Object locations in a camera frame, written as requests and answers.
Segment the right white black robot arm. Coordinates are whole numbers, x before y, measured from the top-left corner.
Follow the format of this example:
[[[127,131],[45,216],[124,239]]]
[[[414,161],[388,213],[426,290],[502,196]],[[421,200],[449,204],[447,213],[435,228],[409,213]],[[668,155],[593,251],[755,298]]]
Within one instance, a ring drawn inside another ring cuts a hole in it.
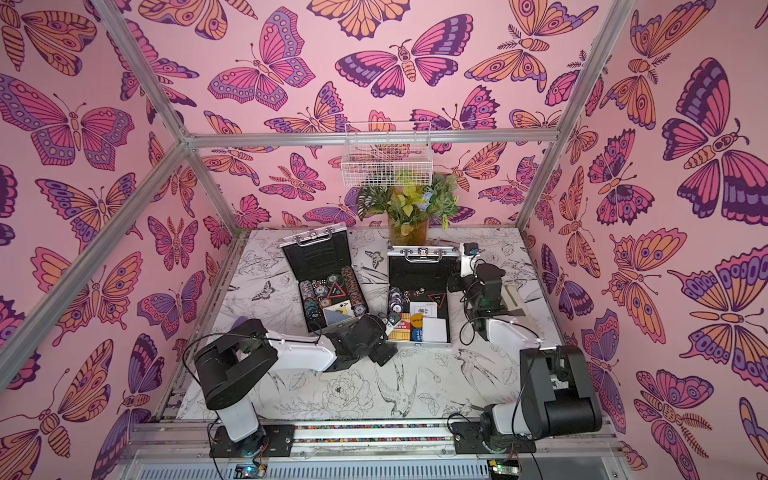
[[[467,325],[519,367],[517,398],[482,410],[486,448],[533,453],[537,440],[599,431],[602,409],[582,350],[546,340],[523,323],[522,309],[504,291],[506,271],[480,259],[477,243],[462,243],[459,252],[452,286],[463,294]]]

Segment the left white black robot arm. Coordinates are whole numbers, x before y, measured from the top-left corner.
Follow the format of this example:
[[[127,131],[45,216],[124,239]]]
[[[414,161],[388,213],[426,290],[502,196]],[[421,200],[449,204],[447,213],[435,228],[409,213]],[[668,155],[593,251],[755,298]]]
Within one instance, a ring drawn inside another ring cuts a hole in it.
[[[393,330],[392,323],[371,314],[313,336],[280,334],[259,319],[245,319],[195,353],[197,383],[231,442],[255,440],[262,435],[261,422],[249,394],[262,377],[277,370],[344,371],[365,358],[383,366],[397,352],[388,342]]]

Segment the white grey work glove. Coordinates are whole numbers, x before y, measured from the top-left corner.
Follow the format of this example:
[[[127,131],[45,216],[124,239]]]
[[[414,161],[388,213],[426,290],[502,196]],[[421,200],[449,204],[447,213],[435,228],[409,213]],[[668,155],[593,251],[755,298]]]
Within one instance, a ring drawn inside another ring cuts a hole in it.
[[[526,303],[513,285],[502,285],[501,301],[509,316],[521,318],[529,315]]]

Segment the black orange chip stack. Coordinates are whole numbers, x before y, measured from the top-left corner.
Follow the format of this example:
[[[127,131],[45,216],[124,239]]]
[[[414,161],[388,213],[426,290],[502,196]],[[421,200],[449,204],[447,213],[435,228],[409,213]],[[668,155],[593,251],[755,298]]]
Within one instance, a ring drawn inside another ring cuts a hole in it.
[[[368,308],[354,270],[349,266],[345,266],[341,269],[341,275],[347,287],[348,297],[354,314],[357,317],[363,316],[368,312]]]

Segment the yellow blue card deck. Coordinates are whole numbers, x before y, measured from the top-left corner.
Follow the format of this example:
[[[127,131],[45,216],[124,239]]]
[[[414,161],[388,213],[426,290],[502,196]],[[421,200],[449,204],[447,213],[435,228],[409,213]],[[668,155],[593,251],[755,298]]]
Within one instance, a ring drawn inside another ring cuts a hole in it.
[[[323,315],[328,326],[355,317],[355,312],[349,300],[332,304],[323,308]]]

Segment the orange playing card box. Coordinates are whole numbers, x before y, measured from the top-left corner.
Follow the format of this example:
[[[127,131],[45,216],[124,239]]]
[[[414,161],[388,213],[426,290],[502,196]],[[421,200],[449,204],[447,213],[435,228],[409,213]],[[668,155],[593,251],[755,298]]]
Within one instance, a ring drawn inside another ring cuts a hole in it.
[[[389,340],[410,341],[411,340],[411,322],[409,317],[403,317],[388,335]]]

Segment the white card box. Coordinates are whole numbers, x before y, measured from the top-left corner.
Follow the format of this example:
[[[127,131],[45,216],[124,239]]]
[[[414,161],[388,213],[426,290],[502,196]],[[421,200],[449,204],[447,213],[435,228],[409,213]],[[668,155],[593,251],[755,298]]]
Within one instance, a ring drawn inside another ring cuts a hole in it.
[[[443,318],[424,317],[422,320],[422,341],[447,343],[449,341],[447,321]]]

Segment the potted green plant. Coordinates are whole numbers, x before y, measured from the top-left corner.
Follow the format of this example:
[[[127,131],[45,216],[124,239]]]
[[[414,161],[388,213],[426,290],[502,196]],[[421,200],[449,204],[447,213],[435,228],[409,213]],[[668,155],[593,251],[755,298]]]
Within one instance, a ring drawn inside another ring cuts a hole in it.
[[[400,176],[398,181],[400,185],[361,187],[358,217],[385,215],[392,246],[426,245],[433,222],[447,229],[459,214],[457,181],[451,174],[439,173],[432,175],[429,184],[418,184],[409,176]]]

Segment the purple egg-shaped object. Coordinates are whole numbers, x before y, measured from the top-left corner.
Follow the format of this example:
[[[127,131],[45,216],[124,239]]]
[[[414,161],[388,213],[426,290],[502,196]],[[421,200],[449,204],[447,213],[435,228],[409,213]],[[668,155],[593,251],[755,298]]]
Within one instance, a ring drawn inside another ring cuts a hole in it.
[[[232,325],[230,332],[239,335],[250,335],[253,328],[250,325],[250,320],[245,316],[239,317]]]

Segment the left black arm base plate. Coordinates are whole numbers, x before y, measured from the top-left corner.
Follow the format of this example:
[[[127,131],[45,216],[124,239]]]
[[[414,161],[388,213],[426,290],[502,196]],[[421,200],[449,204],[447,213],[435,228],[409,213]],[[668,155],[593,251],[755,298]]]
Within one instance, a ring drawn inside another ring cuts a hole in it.
[[[295,426],[260,425],[257,431],[240,441],[230,439],[225,426],[215,430],[209,457],[213,459],[282,458],[289,457],[294,441]]]

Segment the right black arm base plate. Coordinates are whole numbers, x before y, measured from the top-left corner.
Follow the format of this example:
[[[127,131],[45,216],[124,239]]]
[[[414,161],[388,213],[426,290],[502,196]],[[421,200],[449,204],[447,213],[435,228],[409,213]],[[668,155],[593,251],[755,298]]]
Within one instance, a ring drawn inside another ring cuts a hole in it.
[[[490,428],[484,427],[479,421],[452,419],[448,423],[448,430],[457,454],[509,454],[512,450],[527,454],[537,451],[535,443],[530,439],[492,434]]]

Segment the aluminium front rail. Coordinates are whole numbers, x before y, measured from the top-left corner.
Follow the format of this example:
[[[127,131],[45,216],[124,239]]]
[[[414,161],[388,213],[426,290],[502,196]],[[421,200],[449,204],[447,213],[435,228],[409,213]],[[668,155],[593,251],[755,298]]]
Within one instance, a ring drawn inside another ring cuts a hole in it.
[[[490,455],[476,427],[463,420],[265,421],[267,452],[290,459],[332,455]],[[217,428],[202,421],[141,424],[131,432],[127,458],[207,459]]]

